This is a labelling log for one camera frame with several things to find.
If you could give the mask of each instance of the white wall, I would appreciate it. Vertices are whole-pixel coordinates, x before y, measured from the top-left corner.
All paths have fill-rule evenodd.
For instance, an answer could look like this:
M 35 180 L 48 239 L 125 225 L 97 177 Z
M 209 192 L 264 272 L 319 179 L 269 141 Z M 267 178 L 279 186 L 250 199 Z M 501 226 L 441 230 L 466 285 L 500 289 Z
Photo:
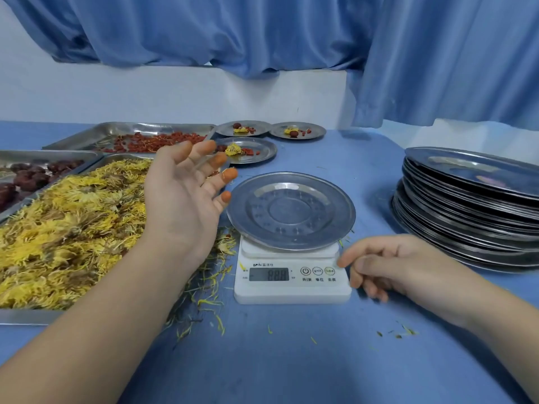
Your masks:
M 342 71 L 281 72 L 271 80 L 244 81 L 211 67 L 59 64 L 39 49 L 1 0 L 0 51 L 0 121 L 219 124 L 259 119 L 347 128 L 353 117 L 355 101 Z M 431 127 L 415 127 L 385 121 L 375 131 L 405 148 L 445 146 L 539 164 L 539 132 L 495 122 L 437 120 Z

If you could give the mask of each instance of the forearm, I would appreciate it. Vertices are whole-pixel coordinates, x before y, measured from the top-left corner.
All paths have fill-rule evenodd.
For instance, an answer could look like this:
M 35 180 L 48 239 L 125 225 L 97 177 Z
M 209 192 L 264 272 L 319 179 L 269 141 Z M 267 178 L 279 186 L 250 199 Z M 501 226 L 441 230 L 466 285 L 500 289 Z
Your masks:
M 482 339 L 539 403 L 539 310 L 494 287 L 475 309 L 469 330 Z
M 137 244 L 0 368 L 0 402 L 116 402 L 188 279 L 179 256 Z

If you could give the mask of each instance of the hand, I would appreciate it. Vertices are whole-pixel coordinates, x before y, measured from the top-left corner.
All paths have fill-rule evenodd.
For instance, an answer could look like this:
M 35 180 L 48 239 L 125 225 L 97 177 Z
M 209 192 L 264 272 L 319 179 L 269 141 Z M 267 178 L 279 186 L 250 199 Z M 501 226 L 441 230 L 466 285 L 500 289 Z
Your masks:
M 413 235 L 365 238 L 353 244 L 337 264 L 350 264 L 350 285 L 387 302 L 388 290 L 457 326 L 466 327 L 474 307 L 495 288 L 489 281 Z
M 197 166 L 215 148 L 215 141 L 165 146 L 157 151 L 145 180 L 143 239 L 184 259 L 189 274 L 210 253 L 219 215 L 232 198 L 229 191 L 217 193 L 238 176 L 236 169 L 226 169 L 207 178 L 226 162 L 225 153 Z

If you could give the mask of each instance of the blue tablecloth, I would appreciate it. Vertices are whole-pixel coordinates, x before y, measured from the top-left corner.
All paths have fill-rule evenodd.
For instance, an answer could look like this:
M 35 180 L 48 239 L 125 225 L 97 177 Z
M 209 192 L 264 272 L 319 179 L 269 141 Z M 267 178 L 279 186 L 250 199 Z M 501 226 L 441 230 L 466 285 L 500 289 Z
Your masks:
M 39 149 L 86 126 L 0 122 L 2 149 Z M 387 207 L 404 156 L 395 143 L 378 134 L 334 130 L 319 141 L 273 141 L 277 156 L 241 167 L 237 182 L 272 171 L 319 176 L 340 186 L 354 201 L 352 242 L 398 231 Z M 482 273 L 539 305 L 539 275 Z M 211 312 L 201 315 L 204 320 L 179 343 L 176 327 L 165 330 L 120 402 L 529 402 L 479 340 L 398 295 L 392 295 L 388 304 L 354 291 L 344 305 L 239 305 L 233 291 L 225 289 L 233 287 L 233 276 L 220 286 L 225 334 L 217 331 Z M 402 339 L 388 334 L 402 332 L 401 324 L 419 334 Z M 0 326 L 0 362 L 41 330 Z

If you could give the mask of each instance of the left hand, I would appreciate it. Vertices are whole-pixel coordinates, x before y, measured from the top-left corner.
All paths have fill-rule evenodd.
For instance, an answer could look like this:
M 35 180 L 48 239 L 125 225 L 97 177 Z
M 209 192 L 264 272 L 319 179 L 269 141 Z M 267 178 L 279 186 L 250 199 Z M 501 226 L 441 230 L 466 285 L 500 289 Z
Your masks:
M 215 141 L 160 148 L 145 180 L 143 239 L 182 258 L 189 275 L 210 253 L 219 215 L 232 198 L 229 191 L 217 193 L 238 176 L 236 169 L 226 169 L 207 178 L 226 162 L 221 152 L 195 167 L 215 148 Z

